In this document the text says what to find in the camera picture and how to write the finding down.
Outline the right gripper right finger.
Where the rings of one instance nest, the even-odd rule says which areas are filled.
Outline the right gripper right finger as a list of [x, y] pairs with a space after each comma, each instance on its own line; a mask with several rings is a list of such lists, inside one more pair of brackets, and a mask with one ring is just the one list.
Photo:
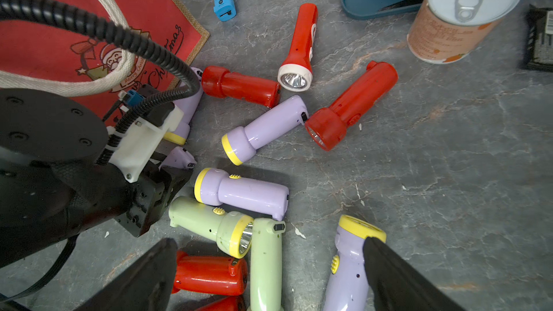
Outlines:
[[366, 238], [363, 254], [376, 310], [462, 309], [380, 239]]

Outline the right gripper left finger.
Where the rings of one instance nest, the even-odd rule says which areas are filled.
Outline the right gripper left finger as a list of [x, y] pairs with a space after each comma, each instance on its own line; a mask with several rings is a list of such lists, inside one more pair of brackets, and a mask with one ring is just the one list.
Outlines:
[[177, 271], [177, 243], [160, 240], [79, 310], [165, 310]]

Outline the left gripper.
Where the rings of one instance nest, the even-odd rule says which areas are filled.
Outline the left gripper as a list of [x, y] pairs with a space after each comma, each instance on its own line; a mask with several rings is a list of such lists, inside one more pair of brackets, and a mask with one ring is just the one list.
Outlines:
[[140, 237], [157, 223], [177, 192], [190, 180], [191, 168], [159, 167], [149, 161], [129, 186], [130, 207], [117, 217], [132, 236]]

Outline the red jute tote bag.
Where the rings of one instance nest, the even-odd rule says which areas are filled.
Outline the red jute tote bag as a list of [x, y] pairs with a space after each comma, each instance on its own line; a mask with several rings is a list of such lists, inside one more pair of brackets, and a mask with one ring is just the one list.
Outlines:
[[148, 43], [191, 63], [208, 36], [180, 0], [1, 0], [1, 87], [76, 97], [102, 114], [123, 90], [177, 85]]

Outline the red flashlight white rim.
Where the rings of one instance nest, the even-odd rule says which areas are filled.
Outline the red flashlight white rim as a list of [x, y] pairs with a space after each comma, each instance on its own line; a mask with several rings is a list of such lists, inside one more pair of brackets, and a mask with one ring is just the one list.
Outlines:
[[318, 7], [315, 4], [300, 6], [289, 53], [277, 75], [282, 87], [291, 92], [305, 92], [312, 84], [311, 60], [317, 21]]

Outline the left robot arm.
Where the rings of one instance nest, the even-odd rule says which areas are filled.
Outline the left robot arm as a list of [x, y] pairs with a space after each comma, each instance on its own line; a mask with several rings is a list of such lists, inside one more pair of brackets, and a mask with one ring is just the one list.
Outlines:
[[105, 124], [72, 99], [33, 89], [1, 91], [1, 265], [115, 220], [147, 233], [191, 168], [148, 162], [137, 181], [96, 159]]

